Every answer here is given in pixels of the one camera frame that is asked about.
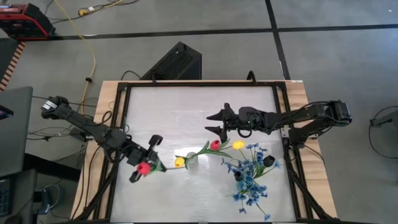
black monitor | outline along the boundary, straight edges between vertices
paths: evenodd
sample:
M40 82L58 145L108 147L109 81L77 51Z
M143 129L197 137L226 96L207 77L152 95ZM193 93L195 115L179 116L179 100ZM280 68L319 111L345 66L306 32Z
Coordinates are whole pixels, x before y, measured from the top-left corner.
M22 171L32 93L32 87L0 92L0 105L14 114L0 119L0 177Z

red machine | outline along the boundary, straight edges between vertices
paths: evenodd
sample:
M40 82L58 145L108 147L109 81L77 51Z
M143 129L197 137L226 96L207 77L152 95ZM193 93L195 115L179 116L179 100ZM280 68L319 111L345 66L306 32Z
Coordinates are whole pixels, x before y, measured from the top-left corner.
M47 40L55 28L32 4L0 5L0 28L17 40Z

wooden table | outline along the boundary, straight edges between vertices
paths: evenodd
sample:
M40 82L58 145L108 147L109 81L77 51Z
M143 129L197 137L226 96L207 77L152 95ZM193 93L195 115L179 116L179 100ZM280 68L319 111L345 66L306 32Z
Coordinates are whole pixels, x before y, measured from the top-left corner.
M116 97L116 90L118 87L118 83L121 81L105 81L103 82L102 88L101 88L101 93L99 94L99 100L98 100L98 105L96 108L95 112L95 122L101 122L101 118L105 114L105 112L112 110L114 106L114 100ZM123 81L123 82L151 82L151 81ZM160 81L160 82L179 82L179 81ZM205 82L204 80L195 80L192 82ZM211 82L227 82L226 80L212 80ZM228 82L251 82L250 80L248 81L242 81L242 80L231 80ZM287 95L289 98L289 104L290 104L290 109L291 110L296 110L299 109L300 107L306 105L308 103L307 99L307 94L305 93L305 88L304 84L302 81L294 81L294 80L289 80L289 81L277 81L277 80L267 80L267 82L285 82L286 88L287 88ZM119 126L121 122L121 113L123 111L123 102L124 102L124 95L122 94L121 96L121 102L119 104L119 109L118 109L118 114L116 118L116 125ZM280 101L280 106L282 111L285 110L284 108L284 101L282 98L282 94L279 94L279 101ZM302 122L302 123L297 123L295 124L295 127L302 127L307 122ZM317 140L312 140L308 139L306 142L306 145L311 147L312 149L320 152L320 147L319 143ZM98 145L94 142L91 141L88 143L88 147L86 150L86 157L85 157L85 167L88 167L91 161L91 158L93 157L93 154L95 150L97 149ZM322 208L331 216L336 217L336 210L335 210L335 204L333 203L333 198L331 196L330 192L330 187L329 187L329 182L328 178L326 176L326 170L325 166L323 165L322 160L319 158L318 155L316 155L314 152L304 148L300 150L300 155L303 163L303 169L304 169L304 174L305 174L305 179L307 181L307 188L311 192L311 194L314 196L315 200L322 206ZM100 182L100 177L101 177L101 169L103 166L103 161L104 161L104 154L102 151L98 151L95 154L95 158L93 159L93 163L91 165L91 174L90 174L90 188L88 189L88 201L89 203L92 199L92 197L95 195L95 193L98 190L98 184ZM75 196L75 203L73 204L73 209L72 211L74 212L76 210L76 207L78 205L78 202L80 200L81 196L81 188L83 187L83 197L80 203L80 206L78 207L76 216L79 215L84 207L85 204L85 199L86 199L86 191L87 191L87 183L88 183L88 169L84 170L84 185L82 185L82 175L80 176L80 181L79 185L76 191L76 196ZM299 207L300 207L300 213L302 217L306 217L305 213L305 206L304 206L304 200L303 196L301 194L301 191L296 187L297 195L298 195L298 202L299 202ZM102 203L101 203L101 209L99 213L99 218L104 218L105 217L105 210L106 210L106 203L108 202L108 191L109 189L104 193L103 198L102 198Z

red tulip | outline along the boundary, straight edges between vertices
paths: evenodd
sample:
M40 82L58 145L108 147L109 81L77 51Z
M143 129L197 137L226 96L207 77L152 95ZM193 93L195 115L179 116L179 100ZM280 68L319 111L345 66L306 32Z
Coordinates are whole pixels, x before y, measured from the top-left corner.
M150 165L147 162L141 162L138 164L137 171L142 175L147 175L150 173Z
M220 141L215 140L210 144L210 149L213 151L217 151L220 148Z

yellow tulip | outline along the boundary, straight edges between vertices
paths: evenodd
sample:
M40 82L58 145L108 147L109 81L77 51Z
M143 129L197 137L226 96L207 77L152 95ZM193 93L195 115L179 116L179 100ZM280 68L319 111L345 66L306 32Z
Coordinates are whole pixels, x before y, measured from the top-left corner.
M241 150L243 147L244 147L244 141L242 141L242 140L235 141L232 144L232 148L235 150Z
M176 168L184 166L184 163L185 163L185 160L181 157L177 157L174 161L174 165L176 166Z

